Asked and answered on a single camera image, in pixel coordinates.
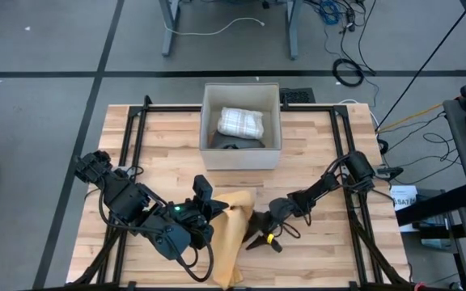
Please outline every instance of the desk leg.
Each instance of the desk leg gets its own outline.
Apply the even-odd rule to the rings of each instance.
[[[175,31],[177,28],[177,20],[179,17],[179,0],[172,0],[172,4],[170,4],[168,0],[159,0],[159,5],[161,6],[161,12],[163,14],[163,20],[165,24],[168,28]],[[161,49],[161,54],[163,55],[163,57],[170,56],[173,36],[174,33],[165,30],[163,48]]]
[[[398,210],[396,219],[399,226],[405,226],[460,207],[466,207],[466,185]]]
[[[288,36],[291,60],[298,58],[298,21],[302,4],[303,0],[287,1],[286,21],[287,29],[289,30]]]

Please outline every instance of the wooden table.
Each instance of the wooden table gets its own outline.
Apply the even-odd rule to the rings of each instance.
[[[348,105],[348,109],[357,150],[364,152],[373,165],[379,165],[381,157],[368,106],[353,104]],[[128,105],[109,106],[100,138],[100,150],[107,151],[115,165],[121,152],[128,110]],[[311,186],[336,158],[328,113],[282,112],[283,147],[277,169],[234,173],[206,171],[198,150],[199,117],[199,112],[147,114],[140,157],[140,166],[145,168],[145,173],[138,176],[137,182],[148,185],[165,200],[177,203],[193,196],[193,177],[204,174],[214,187],[214,195],[249,190],[256,193],[256,209],[265,211],[272,199]],[[133,126],[127,165],[130,165],[132,159],[137,119]],[[339,125],[344,139],[342,122],[339,121]],[[388,192],[387,184],[379,181],[375,183],[378,190]],[[84,205],[66,281],[79,277],[103,244],[106,226],[98,214],[97,201],[98,194],[91,194]],[[392,202],[370,192],[367,203],[377,246],[393,267],[407,279],[409,268]],[[301,232],[302,237],[295,239],[288,234],[282,235],[279,238],[283,246],[282,253],[278,254],[270,247],[241,250],[237,264],[244,275],[244,281],[239,285],[345,287],[349,281],[357,281],[342,191],[329,193],[319,200],[311,215],[310,227],[306,226],[302,218],[292,217],[288,220]],[[372,281],[371,261],[364,245],[362,249],[366,272]],[[186,251],[183,257],[191,262],[193,251]],[[113,260],[114,252],[109,260],[108,278],[112,276]],[[199,263],[194,269],[198,276],[202,276],[207,267],[207,254],[202,250]],[[138,286],[214,286],[212,280],[206,283],[193,281],[176,261],[167,261],[158,254],[146,238],[131,234],[127,239],[121,284],[126,285],[130,280],[137,281]]]

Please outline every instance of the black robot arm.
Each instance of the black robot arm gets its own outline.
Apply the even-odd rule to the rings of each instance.
[[[342,185],[338,181],[342,175],[346,178],[346,185]],[[247,241],[258,231],[261,232],[261,235],[248,246],[248,249],[269,244],[275,251],[282,251],[282,247],[275,239],[282,232],[280,234],[273,233],[277,228],[280,228],[280,231],[285,230],[295,238],[300,237],[299,232],[294,227],[285,223],[290,215],[304,217],[305,222],[310,225],[311,209],[316,206],[319,198],[341,187],[350,188],[355,192],[368,192],[375,186],[372,181],[374,177],[375,172],[362,152],[354,151],[337,158],[327,167],[320,179],[308,189],[289,193],[287,198],[272,200],[269,203],[269,211],[265,213],[253,212],[244,241]]]
[[[110,161],[103,151],[75,158],[75,175],[84,183],[93,183],[100,189],[102,220],[114,228],[148,238],[159,254],[166,259],[177,260],[194,280],[206,280],[213,267],[210,241],[214,229],[209,222],[229,205],[211,200],[213,189],[202,175],[193,181],[195,196],[191,200],[187,198],[179,204],[166,202],[146,185],[131,181],[126,171],[113,171]],[[117,223],[105,217],[103,205],[109,208]],[[187,247],[194,250],[208,248],[210,267],[204,278],[196,277],[189,270],[196,262],[188,265],[182,259],[181,254]]]

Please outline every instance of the open cardboard box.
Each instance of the open cardboard box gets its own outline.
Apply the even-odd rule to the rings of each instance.
[[[262,112],[263,149],[210,149],[222,108]],[[205,86],[201,109],[199,150],[207,170],[268,170],[278,164],[282,151],[280,93],[277,83],[218,84]]]

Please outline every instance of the plaid cloth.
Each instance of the plaid cloth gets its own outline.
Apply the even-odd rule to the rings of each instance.
[[[217,130],[225,135],[261,139],[264,135],[262,113],[236,108],[222,108]]]

